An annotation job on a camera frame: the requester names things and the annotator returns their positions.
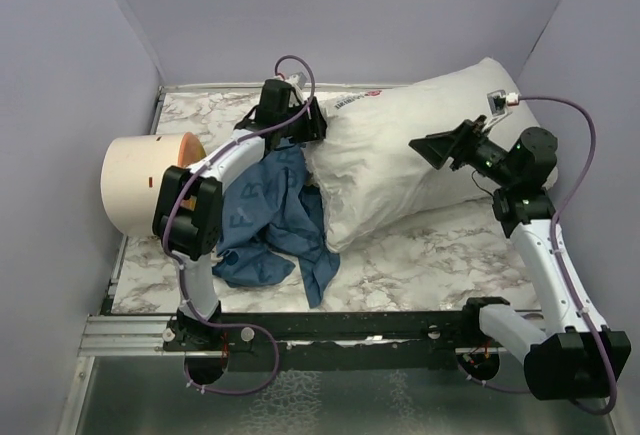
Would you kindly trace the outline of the blue lettered pillowcase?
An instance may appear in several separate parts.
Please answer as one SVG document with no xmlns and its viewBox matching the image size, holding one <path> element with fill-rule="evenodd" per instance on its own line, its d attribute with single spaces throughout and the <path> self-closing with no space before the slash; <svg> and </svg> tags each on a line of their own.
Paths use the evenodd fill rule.
<svg viewBox="0 0 640 435">
<path fill-rule="evenodd" d="M 298 260 L 308 306 L 320 306 L 340 256 L 327 248 L 322 197 L 308 178 L 302 148 L 289 145 L 229 186 L 214 276 L 232 288 L 277 285 L 294 270 L 289 255 Z"/>
</svg>

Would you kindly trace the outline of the white pillow with red logo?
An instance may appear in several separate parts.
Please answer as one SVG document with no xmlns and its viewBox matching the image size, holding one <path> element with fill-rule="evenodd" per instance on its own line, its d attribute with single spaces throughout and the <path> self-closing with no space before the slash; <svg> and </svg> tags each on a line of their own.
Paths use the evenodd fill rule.
<svg viewBox="0 0 640 435">
<path fill-rule="evenodd" d="M 412 85 L 321 101 L 326 135 L 307 146 L 305 161 L 322 196 L 327 247 L 340 253 L 406 216 L 480 198 L 470 167 L 436 170 L 409 143 L 486 115 L 488 94 L 517 89 L 486 57 Z"/>
</svg>

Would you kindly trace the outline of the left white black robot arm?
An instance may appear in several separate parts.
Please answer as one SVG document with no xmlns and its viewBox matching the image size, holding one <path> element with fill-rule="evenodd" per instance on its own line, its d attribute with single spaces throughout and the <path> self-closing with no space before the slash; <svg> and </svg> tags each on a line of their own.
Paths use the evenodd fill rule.
<svg viewBox="0 0 640 435">
<path fill-rule="evenodd" d="M 319 141 L 326 123 L 315 95 L 305 95 L 302 74 L 277 74 L 262 86 L 258 103 L 233 128 L 228 142 L 185 168 L 163 175 L 152 231 L 172 259 L 180 293 L 167 344 L 200 350 L 221 346 L 225 326 L 212 282 L 212 257 L 223 227 L 224 194 L 246 170 L 281 142 Z"/>
</svg>

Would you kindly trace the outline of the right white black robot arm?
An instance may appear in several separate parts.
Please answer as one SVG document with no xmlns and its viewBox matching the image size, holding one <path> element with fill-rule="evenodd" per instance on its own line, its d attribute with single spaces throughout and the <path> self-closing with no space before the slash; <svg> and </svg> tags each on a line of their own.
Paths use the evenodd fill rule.
<svg viewBox="0 0 640 435">
<path fill-rule="evenodd" d="M 497 184 L 494 216 L 525 264 L 544 317 L 539 329 L 502 299 L 471 299 L 459 322 L 461 338 L 472 346 L 499 343 L 522 364 L 528 390 L 539 400 L 615 404 L 631 343 L 590 302 L 562 239 L 559 213 L 544 187 L 556 166 L 556 138 L 534 126 L 505 150 L 479 117 L 409 145 L 435 169 L 470 166 Z"/>
</svg>

